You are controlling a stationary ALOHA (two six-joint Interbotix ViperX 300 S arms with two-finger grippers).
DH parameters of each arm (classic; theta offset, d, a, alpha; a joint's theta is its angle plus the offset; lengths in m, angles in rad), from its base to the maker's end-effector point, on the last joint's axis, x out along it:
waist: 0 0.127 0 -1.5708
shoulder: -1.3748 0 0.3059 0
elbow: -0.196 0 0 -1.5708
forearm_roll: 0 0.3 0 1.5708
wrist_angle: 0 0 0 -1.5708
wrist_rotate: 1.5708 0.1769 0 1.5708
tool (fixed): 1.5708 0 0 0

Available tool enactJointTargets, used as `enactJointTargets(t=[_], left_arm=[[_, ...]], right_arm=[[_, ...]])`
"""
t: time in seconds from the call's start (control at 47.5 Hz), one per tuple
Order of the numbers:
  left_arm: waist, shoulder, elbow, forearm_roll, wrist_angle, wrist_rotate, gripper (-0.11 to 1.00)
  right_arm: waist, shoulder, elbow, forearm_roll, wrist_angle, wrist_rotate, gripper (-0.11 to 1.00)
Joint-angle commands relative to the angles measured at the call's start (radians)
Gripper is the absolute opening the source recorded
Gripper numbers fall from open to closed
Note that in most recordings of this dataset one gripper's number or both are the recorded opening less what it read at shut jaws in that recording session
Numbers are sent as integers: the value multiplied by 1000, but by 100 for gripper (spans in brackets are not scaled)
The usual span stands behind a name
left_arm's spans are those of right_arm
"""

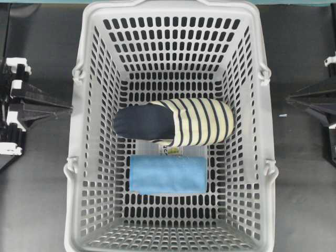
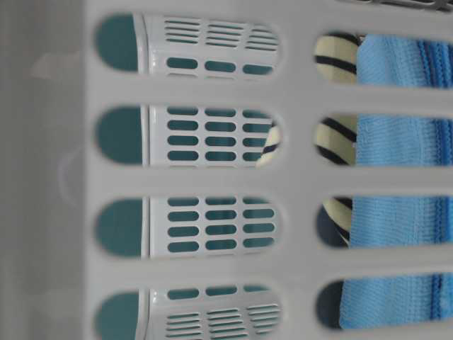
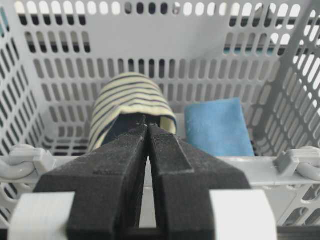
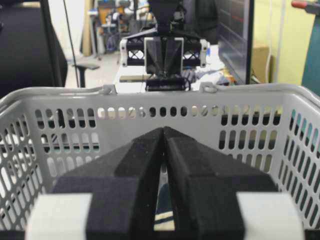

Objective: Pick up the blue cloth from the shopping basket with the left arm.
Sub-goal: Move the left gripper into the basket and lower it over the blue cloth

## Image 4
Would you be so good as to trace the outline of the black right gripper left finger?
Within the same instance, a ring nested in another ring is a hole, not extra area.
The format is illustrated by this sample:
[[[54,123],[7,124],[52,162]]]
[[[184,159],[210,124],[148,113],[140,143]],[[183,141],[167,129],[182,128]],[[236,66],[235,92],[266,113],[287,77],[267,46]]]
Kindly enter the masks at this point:
[[[133,240],[154,230],[164,131],[156,128],[59,177],[38,198],[28,240]]]

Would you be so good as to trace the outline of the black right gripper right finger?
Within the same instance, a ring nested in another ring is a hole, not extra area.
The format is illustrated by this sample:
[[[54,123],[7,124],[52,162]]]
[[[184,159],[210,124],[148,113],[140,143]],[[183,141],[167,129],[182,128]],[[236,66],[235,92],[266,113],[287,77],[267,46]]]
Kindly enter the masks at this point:
[[[305,231],[288,193],[271,176],[163,129],[175,212],[198,240],[303,240]]]

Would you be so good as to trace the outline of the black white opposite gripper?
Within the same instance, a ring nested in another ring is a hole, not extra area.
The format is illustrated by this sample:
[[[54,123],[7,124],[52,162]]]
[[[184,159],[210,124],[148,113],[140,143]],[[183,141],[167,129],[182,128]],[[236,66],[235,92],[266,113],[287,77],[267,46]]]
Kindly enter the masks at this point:
[[[119,44],[121,65],[143,66],[149,75],[147,92],[189,91],[191,80],[184,68],[204,68],[208,42],[180,29],[154,27],[123,38]]]

